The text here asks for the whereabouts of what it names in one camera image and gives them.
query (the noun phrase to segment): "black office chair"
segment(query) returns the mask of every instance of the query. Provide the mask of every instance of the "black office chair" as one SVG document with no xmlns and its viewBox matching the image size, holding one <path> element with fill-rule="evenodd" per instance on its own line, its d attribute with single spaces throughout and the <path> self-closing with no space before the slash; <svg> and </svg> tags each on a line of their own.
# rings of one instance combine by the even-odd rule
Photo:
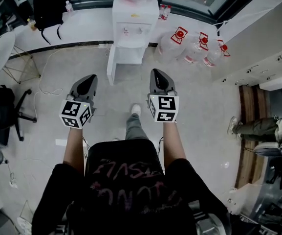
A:
<svg viewBox="0 0 282 235">
<path fill-rule="evenodd" d="M 16 132 L 20 141 L 23 141 L 23 137 L 20 135 L 18 118 L 37 122 L 36 117 L 26 117 L 20 112 L 20 107 L 27 94 L 31 94 L 32 91 L 29 89 L 24 92 L 17 106 L 14 105 L 15 96 L 10 88 L 6 88 L 5 85 L 0 87 L 0 144 L 7 145 L 9 137 L 9 128 L 15 125 Z"/>
</svg>

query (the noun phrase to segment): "gray pants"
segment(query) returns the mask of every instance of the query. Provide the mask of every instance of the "gray pants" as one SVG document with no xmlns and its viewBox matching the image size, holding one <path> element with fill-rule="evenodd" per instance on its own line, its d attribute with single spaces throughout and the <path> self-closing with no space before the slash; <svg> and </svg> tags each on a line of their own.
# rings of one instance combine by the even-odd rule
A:
<svg viewBox="0 0 282 235">
<path fill-rule="evenodd" d="M 240 124 L 233 128 L 235 134 L 242 134 L 241 137 L 250 141 L 275 142 L 274 132 L 278 125 L 273 117 L 265 117 L 246 124 Z"/>
<path fill-rule="evenodd" d="M 128 139 L 148 139 L 142 129 L 138 114 L 132 114 L 127 120 L 126 140 Z"/>
</svg>

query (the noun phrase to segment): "forearm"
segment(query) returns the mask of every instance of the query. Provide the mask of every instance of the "forearm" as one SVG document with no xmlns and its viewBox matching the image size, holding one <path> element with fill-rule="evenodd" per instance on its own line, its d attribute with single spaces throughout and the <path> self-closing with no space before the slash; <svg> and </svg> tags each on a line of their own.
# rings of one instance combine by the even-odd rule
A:
<svg viewBox="0 0 282 235">
<path fill-rule="evenodd" d="M 165 169 L 176 159 L 185 159 L 185 153 L 176 123 L 164 123 Z"/>
<path fill-rule="evenodd" d="M 80 129 L 70 129 L 64 155 L 64 164 L 74 167 L 80 174 L 84 175 L 82 134 L 83 132 Z"/>
</svg>

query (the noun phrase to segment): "wall socket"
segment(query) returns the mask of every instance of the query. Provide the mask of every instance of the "wall socket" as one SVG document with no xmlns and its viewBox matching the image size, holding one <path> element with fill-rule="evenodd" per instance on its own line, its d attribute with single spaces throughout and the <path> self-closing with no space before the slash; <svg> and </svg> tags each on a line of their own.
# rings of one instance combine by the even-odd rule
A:
<svg viewBox="0 0 282 235">
<path fill-rule="evenodd" d="M 110 49 L 112 44 L 99 44 L 98 48 L 99 49 Z"/>
</svg>

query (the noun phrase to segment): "wooden panel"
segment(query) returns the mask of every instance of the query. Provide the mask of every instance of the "wooden panel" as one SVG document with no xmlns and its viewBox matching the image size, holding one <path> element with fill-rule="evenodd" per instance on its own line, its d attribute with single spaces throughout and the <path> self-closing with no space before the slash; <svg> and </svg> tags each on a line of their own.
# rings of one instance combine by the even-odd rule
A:
<svg viewBox="0 0 282 235">
<path fill-rule="evenodd" d="M 258 87 L 255 87 L 254 90 L 257 93 L 257 104 L 258 104 L 259 118 L 266 118 L 266 117 L 268 117 L 268 109 L 267 109 L 265 91 L 259 89 Z M 255 183 L 261 177 L 263 162 L 264 162 L 263 156 L 257 156 L 256 157 L 256 162 L 253 166 L 255 168 L 254 174 L 253 174 L 253 178 L 252 178 L 250 183 Z"/>
<path fill-rule="evenodd" d="M 239 94 L 243 123 L 267 117 L 265 91 L 259 89 L 258 86 L 241 86 Z M 257 144 L 258 142 L 255 141 L 242 140 L 235 188 L 241 188 L 247 183 L 254 183 L 260 178 L 264 157 L 251 152 Z"/>
</svg>

